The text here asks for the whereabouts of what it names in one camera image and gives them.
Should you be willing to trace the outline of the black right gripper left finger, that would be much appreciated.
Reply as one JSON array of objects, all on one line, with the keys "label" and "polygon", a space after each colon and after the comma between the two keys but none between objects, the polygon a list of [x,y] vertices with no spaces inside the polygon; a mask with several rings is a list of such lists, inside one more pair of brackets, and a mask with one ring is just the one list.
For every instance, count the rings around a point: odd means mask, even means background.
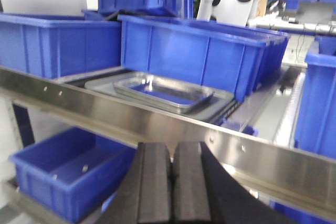
[{"label": "black right gripper left finger", "polygon": [[171,161],[164,143],[139,143],[125,178],[97,223],[170,223]]}]

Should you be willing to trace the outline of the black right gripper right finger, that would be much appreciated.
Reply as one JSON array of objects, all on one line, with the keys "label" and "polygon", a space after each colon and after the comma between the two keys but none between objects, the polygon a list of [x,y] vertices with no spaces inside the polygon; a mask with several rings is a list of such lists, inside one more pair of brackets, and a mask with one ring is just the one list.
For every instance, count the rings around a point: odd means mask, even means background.
[{"label": "black right gripper right finger", "polygon": [[294,222],[252,196],[205,143],[178,143],[173,184],[174,223]]}]

